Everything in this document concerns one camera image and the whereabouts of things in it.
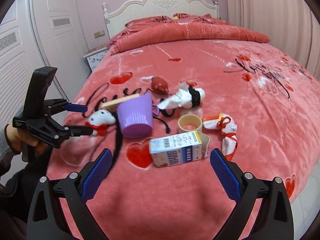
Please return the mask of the person's left hand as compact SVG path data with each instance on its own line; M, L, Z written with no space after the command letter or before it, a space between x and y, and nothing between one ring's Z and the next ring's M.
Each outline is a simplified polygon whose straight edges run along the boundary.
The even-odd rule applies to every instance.
M25 143L35 148L38 154L42 154L47 144L29 135L26 131L14 128L12 124L8 124L5 129L8 142L18 152L22 151L22 144Z

